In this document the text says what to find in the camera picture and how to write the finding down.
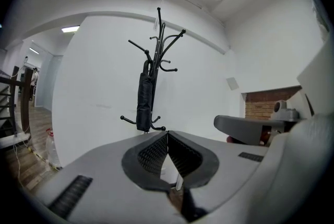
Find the wooden floor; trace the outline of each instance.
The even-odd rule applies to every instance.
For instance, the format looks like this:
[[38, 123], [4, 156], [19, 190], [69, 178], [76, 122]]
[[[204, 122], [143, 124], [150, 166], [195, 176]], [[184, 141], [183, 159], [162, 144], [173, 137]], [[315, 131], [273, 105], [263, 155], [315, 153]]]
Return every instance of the wooden floor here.
[[[36, 153], [47, 159], [45, 149], [47, 133], [45, 130], [52, 128], [51, 112], [42, 107], [33, 107], [32, 102], [29, 102], [29, 105], [31, 139], [28, 145], [36, 151]], [[15, 118], [16, 122], [20, 122], [20, 107], [15, 109]], [[55, 169], [30, 152], [24, 145], [17, 146], [17, 156], [21, 163], [20, 181], [32, 194], [35, 194], [45, 182], [57, 173]], [[7, 149], [5, 157], [9, 169], [16, 179], [19, 165], [14, 150], [12, 148]]]

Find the black coat rack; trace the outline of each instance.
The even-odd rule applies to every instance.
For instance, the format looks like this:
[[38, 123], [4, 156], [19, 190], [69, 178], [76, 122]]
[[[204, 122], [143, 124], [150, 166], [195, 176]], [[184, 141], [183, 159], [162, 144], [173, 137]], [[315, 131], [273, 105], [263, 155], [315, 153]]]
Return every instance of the black coat rack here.
[[[186, 32], [185, 29], [181, 31], [179, 34], [174, 34], [171, 36], [167, 36], [164, 38], [164, 31], [166, 24], [161, 21], [161, 12], [160, 8], [158, 8], [159, 15], [159, 37], [151, 37], [150, 39], [156, 39], [157, 45], [156, 50], [154, 52], [154, 58], [152, 60], [150, 56], [150, 52], [148, 50], [143, 49], [141, 46], [136, 44], [135, 42], [129, 40], [129, 42], [142, 50], [147, 57], [147, 60], [144, 62], [143, 71], [140, 74], [139, 79], [139, 87], [138, 87], [138, 105], [137, 105], [137, 117], [136, 122], [125, 118], [123, 115], [121, 116], [121, 120], [124, 120], [130, 124], [137, 125], [137, 129], [149, 132], [150, 128], [156, 131], [164, 131], [166, 127], [154, 127], [153, 124], [157, 122], [161, 117], [158, 116], [154, 121], [152, 120], [153, 114], [153, 105], [154, 105], [154, 95], [156, 93], [156, 85], [158, 79], [159, 68], [164, 72], [177, 72], [177, 68], [175, 69], [164, 69], [161, 66], [161, 63], [171, 63], [171, 61], [163, 60], [163, 56], [166, 54], [167, 50], [171, 48], [171, 46], [180, 38], [183, 37], [183, 34]], [[165, 42], [169, 38], [174, 38], [173, 41], [164, 48]]]

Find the ceiling light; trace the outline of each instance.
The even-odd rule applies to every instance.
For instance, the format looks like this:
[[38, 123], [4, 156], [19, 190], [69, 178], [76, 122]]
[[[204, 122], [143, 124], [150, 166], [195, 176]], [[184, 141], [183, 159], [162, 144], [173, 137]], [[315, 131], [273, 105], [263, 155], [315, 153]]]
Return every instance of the ceiling light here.
[[72, 27], [62, 28], [62, 31], [64, 33], [69, 33], [69, 32], [76, 32], [78, 29], [79, 29], [79, 26], [72, 26]]
[[36, 50], [33, 50], [32, 48], [29, 48], [31, 51], [33, 51], [34, 53], [39, 54]]

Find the brick wall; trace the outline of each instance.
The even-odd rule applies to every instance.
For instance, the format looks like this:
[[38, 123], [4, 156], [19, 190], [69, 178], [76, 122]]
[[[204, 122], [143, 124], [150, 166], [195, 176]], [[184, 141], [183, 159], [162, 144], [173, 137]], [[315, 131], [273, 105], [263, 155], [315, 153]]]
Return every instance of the brick wall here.
[[246, 118], [259, 120], [269, 119], [276, 101], [286, 101], [301, 89], [302, 88], [298, 86], [247, 93], [245, 110]]

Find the mesh panel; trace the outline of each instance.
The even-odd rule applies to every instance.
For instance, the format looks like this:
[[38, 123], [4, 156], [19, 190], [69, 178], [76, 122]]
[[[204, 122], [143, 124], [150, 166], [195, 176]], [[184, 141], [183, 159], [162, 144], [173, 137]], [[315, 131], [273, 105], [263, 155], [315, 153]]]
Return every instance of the mesh panel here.
[[184, 178], [202, 164], [202, 155], [186, 144], [168, 135], [168, 154], [180, 175]]
[[167, 156], [167, 134], [138, 154], [138, 161], [149, 173], [160, 178], [162, 164]]

